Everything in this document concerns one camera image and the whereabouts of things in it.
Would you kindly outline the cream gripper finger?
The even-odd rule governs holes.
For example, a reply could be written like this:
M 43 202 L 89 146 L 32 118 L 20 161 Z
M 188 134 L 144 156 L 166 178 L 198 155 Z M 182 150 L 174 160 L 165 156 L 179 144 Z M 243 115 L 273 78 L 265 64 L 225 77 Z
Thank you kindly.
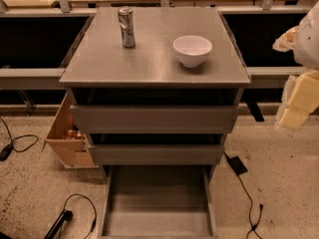
M 272 45 L 278 52 L 288 52 L 294 49 L 297 27 L 293 27 L 282 34 Z
M 280 129 L 297 129 L 319 107 L 319 71 L 290 76 L 278 110 Z

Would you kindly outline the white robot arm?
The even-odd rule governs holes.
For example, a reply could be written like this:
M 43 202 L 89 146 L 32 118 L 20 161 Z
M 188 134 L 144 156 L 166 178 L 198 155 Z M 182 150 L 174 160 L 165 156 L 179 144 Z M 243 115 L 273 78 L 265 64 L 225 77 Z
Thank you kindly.
M 276 130 L 291 133 L 319 108 L 319 2 L 299 25 L 282 34 L 272 48 L 292 51 L 294 60 L 306 69 L 299 77 L 290 75 L 284 86 L 276 115 Z

